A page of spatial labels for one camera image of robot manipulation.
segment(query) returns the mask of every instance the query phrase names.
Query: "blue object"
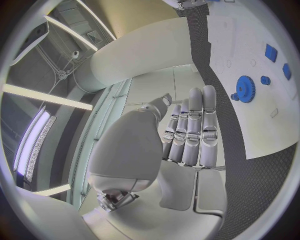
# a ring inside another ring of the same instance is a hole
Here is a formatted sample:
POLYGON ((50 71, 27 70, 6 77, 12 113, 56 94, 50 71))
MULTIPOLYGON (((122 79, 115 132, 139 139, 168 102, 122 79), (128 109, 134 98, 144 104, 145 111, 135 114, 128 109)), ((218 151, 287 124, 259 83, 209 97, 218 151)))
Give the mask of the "blue object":
POLYGON ((241 76, 237 80, 236 93, 243 103, 250 103, 255 97, 255 84, 249 76, 241 76))
POLYGON ((260 82, 261 82, 263 85, 270 85, 271 79, 270 79, 268 76, 262 76, 262 77, 260 78, 260 82))
POLYGON ((238 96, 238 94, 237 93, 234 93, 234 94, 231 94, 231 99, 232 100, 234 100, 234 101, 238 101, 238 100, 240 100, 240 98, 239 98, 239 96, 238 96))
POLYGON ((283 73, 284 73, 284 76, 286 77, 287 80, 290 80, 291 79, 291 76, 292 76, 292 73, 291 73, 291 70, 290 70, 290 67, 287 63, 285 63, 283 65, 283 73))
POLYGON ((273 63, 275 63, 276 61, 276 58, 277 58, 277 50, 270 46, 269 44, 266 45, 266 48, 265 48, 265 53, 264 55, 270 59, 273 63))

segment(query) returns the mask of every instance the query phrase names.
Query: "led light strip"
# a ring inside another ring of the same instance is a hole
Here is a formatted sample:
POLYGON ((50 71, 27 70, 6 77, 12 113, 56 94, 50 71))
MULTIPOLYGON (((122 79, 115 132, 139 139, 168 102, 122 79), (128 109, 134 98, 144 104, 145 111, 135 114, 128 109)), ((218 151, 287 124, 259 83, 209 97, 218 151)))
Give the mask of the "led light strip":
POLYGON ((80 41, 82 41, 83 43, 85 43, 86 45, 88 45, 91 49, 93 49, 94 51, 98 51, 98 48, 96 48, 93 44, 91 44, 88 40, 84 39, 82 36, 80 36, 77 32, 73 31, 72 29, 70 29, 69 27, 63 25, 62 23, 60 23, 59 21, 56 21, 55 19, 53 19, 52 17, 49 17, 47 15, 44 16, 49 22, 53 23, 54 25, 58 26, 59 28, 65 30, 66 32, 68 32, 69 34, 73 35, 75 38, 79 39, 80 41))
POLYGON ((52 127, 52 125, 54 124, 56 119, 57 118, 55 116, 50 117, 50 119, 48 120, 48 122, 43 127, 40 135, 38 136, 38 139, 35 142, 35 145, 33 147, 33 150, 31 152, 31 155, 30 155, 30 158, 29 158, 29 162, 28 162, 28 165, 27 165, 27 170, 26 170, 26 179, 30 183, 33 180, 34 169, 35 169, 35 165, 36 165, 36 161, 37 161, 40 149, 43 145, 43 142, 44 142, 50 128, 52 127))
POLYGON ((71 189, 70 185, 66 184, 66 185, 50 188, 45 191, 36 191, 36 192, 33 192, 33 194, 40 195, 40 196, 50 196, 50 195, 62 193, 69 189, 71 189))
POLYGON ((32 128, 28 138, 26 139, 17 167, 17 171, 23 176, 26 173, 26 168, 27 168, 28 160, 31 155, 32 149, 42 129, 44 128, 45 124, 48 122, 49 118, 50 118, 50 114, 44 111, 41 117, 37 120, 34 127, 32 128))
POLYGON ((27 128, 21 143, 17 149, 15 158, 14 158, 14 164, 13 164, 13 170, 17 171, 18 169, 18 165, 19 165, 19 161, 20 161, 20 156, 21 153, 23 151, 24 145, 27 141, 27 138, 29 136, 29 134, 31 133, 32 129, 34 128, 34 126, 36 125, 37 121, 40 119, 40 117, 43 115, 43 113, 45 112, 45 106, 37 113, 37 115, 34 117, 34 119, 32 120, 32 122, 30 123, 29 127, 27 128))
POLYGON ((116 40, 116 37, 112 34, 112 32, 104 25, 104 23, 97 17, 95 13, 87 5, 85 5, 82 1, 76 0, 81 6, 83 6, 99 23, 100 25, 108 32, 113 40, 116 40))
POLYGON ((26 89, 26 88, 9 85, 6 83, 4 83, 2 85, 2 91, 5 93, 16 94, 16 95, 20 95, 23 97, 42 100, 45 102, 50 102, 50 103, 55 103, 55 104, 67 105, 67 106, 75 107, 75 108, 79 108, 79 109, 85 109, 85 110, 93 109, 93 106, 90 104, 73 101, 70 99, 63 98, 63 97, 53 96, 50 94, 42 93, 39 91, 33 91, 33 90, 26 89))

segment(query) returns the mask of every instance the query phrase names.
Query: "security camera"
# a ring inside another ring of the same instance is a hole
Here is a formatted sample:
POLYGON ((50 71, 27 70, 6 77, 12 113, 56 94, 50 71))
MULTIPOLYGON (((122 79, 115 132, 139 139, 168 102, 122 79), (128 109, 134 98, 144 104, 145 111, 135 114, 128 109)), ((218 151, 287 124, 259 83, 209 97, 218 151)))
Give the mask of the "security camera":
POLYGON ((73 58, 73 59, 77 59, 78 56, 79 56, 79 51, 74 51, 74 52, 72 53, 72 58, 73 58))

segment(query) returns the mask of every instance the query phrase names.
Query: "black mesh fabric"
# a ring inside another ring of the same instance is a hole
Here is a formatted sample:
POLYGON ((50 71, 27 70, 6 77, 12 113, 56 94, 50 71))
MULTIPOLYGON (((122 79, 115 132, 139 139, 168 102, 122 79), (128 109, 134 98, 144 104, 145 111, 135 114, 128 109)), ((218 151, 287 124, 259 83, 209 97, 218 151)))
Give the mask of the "black mesh fabric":
POLYGON ((290 170, 296 144, 277 153, 246 160, 240 124, 225 89, 210 67, 207 5, 185 10, 191 54, 203 81, 217 94, 217 119, 222 134, 225 165, 227 216, 215 239, 231 240, 247 229, 271 204, 290 170))

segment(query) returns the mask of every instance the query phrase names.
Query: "air vent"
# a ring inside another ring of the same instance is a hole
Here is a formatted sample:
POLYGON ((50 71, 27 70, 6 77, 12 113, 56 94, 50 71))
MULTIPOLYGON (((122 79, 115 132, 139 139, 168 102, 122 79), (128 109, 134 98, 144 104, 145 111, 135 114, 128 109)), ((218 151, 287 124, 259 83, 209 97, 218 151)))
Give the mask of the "air vent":
POLYGON ((13 154, 13 151, 10 150, 6 145, 3 144, 3 149, 4 149, 4 153, 5 153, 5 156, 6 158, 8 159, 12 154, 13 154))
POLYGON ((94 45, 97 45, 103 41, 99 33, 96 31, 91 31, 87 33, 87 35, 94 45))

